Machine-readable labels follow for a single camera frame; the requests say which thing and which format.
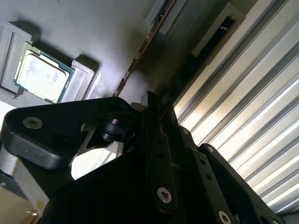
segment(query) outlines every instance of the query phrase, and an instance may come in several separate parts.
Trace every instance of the mounting hole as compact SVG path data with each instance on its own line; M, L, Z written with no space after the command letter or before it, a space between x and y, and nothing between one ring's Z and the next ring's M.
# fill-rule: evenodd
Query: mounting hole
M231 224L230 218L224 211L219 211L218 216L223 224Z
M29 129L40 129L43 126L43 122L39 118L29 117L23 120L23 125Z
M212 180L211 176L208 175L208 174L206 175L206 178L209 179L209 180Z
M165 204L169 204L171 202L171 194L164 187L161 187L157 190L157 196Z
M159 158L161 158L161 159L163 159L163 158L164 158L164 154L163 154L163 153L161 153L161 152L158 152L158 153L157 153L157 156L158 156Z

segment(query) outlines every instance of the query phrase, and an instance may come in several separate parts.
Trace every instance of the corrugated metal sheet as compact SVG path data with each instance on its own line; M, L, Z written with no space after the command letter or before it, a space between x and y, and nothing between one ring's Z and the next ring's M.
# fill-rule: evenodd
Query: corrugated metal sheet
M259 0L175 107L278 213L299 205L298 40L299 1Z

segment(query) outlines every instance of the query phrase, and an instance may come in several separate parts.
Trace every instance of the screw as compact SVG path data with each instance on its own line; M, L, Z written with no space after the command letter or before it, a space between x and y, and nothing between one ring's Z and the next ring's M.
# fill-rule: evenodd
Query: screw
M23 125L30 129L40 129L43 122L39 118L29 117L23 120Z
M231 224L230 218L225 212L219 211L218 215L223 224Z
M183 131L184 131L185 134L189 134L187 129L183 128Z
M165 204L169 204L171 202L171 194L166 188L158 188L157 196Z
M212 147L208 146L207 148L208 148L208 150L210 151L210 153L213 153L213 152L214 152L214 150L213 150Z

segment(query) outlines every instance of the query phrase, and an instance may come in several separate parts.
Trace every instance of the textured plastic surface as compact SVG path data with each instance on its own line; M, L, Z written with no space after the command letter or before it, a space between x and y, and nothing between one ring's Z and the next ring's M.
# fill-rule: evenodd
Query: textured plastic surface
M151 25L155 22L157 16L159 15L160 10L162 9L166 0L156 0L153 7L151 8L148 16L145 21L147 24Z
M120 97L130 103L141 102L147 90L158 92L163 84L167 85L195 47L190 47L192 42L199 42L227 2L228 0L188 0L169 32L166 35L157 33Z
M172 7L170 13L167 15L164 23L162 24L159 32L163 35L166 35L168 30L171 28L172 24L174 23L175 19L177 18L178 14L182 10L184 4L187 0L176 0L176 3Z
M88 98L112 96L150 31L145 22L154 0L12 0L0 7L0 35L5 21L22 19L42 32L41 46L58 53L69 65L79 55L99 64L86 94ZM6 100L16 107L43 102L26 93Z
M76 58L71 63L71 67L75 70L75 72L61 102L83 100L86 95L86 91L97 72L97 69L88 68L77 60L79 60L79 58Z

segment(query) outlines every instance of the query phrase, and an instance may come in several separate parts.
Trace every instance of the black arm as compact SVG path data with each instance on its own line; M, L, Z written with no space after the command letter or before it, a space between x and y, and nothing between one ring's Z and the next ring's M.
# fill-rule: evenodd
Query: black arm
M42 224L283 223L215 148L194 144L173 108L159 117L152 93L142 112L120 98L16 109L0 139L0 170ZM71 179L77 154L114 141L121 156Z

